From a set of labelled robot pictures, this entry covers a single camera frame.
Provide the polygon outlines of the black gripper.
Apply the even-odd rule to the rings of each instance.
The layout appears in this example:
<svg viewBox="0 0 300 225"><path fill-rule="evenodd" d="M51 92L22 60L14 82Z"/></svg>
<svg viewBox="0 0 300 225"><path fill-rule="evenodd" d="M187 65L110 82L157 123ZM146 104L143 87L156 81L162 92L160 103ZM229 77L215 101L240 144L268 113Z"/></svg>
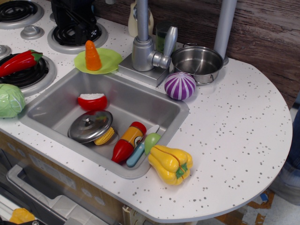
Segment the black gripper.
<svg viewBox="0 0 300 225"><path fill-rule="evenodd" d="M93 13L93 0L52 0L52 13L56 22L53 37L68 42L68 28L75 25L75 43L85 44L98 37L97 21Z"/></svg>

